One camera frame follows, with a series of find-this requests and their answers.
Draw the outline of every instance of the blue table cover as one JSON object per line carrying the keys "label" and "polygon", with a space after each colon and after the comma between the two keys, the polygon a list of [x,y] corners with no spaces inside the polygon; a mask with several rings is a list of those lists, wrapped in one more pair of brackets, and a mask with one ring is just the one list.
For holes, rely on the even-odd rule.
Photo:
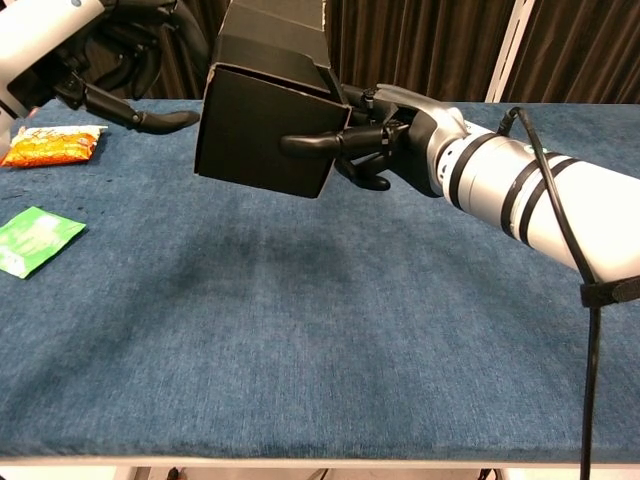
{"label": "blue table cover", "polygon": [[[459,107],[496,128],[508,106]],[[640,176],[639,106],[529,109],[549,150]],[[0,224],[88,225],[0,274],[0,457],[578,461],[577,273],[393,175],[318,200],[196,176],[196,134],[109,125],[88,164],[0,171]],[[639,313],[604,310],[595,462],[640,459]]]}

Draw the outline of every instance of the black cable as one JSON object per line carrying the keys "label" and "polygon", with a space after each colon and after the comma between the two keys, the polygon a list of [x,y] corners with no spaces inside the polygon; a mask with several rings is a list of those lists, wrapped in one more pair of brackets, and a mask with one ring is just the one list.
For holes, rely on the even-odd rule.
{"label": "black cable", "polygon": [[[558,189],[556,182],[549,168],[549,164],[544,155],[544,149],[542,143],[538,138],[538,135],[533,128],[533,123],[529,118],[527,112],[521,107],[514,107],[509,110],[502,121],[497,133],[500,135],[508,135],[513,121],[518,117],[524,126],[531,146],[536,157],[536,163],[542,173],[545,187],[549,194],[549,200],[553,207],[553,213],[555,214],[560,231],[567,243],[567,247],[571,252],[571,256],[578,267],[578,271],[582,277],[582,280],[587,285],[596,283],[595,276],[591,271],[591,267],[584,256],[584,253],[580,249],[580,245],[576,240],[571,225],[567,220],[562,202],[558,195]],[[586,381],[584,389],[584,403],[582,409],[582,447],[580,458],[580,480],[589,480],[591,476],[591,448],[593,440],[593,414],[595,407],[595,393],[596,393],[596,380],[598,377],[598,360],[600,355],[600,324],[601,324],[602,312],[598,308],[589,309],[589,345],[587,348],[587,371]]]}

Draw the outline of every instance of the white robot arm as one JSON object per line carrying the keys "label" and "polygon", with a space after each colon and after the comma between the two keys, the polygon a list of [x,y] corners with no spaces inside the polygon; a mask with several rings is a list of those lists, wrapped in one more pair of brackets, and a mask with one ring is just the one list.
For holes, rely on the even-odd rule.
{"label": "white robot arm", "polygon": [[[108,93],[133,82],[137,99],[155,82],[161,52],[143,26],[161,24],[177,29],[204,78],[209,49],[178,0],[0,0],[0,158],[15,120],[55,97],[138,131],[165,134],[196,123],[195,112],[138,112]],[[90,66],[89,38],[122,56],[95,85],[81,77]]]}

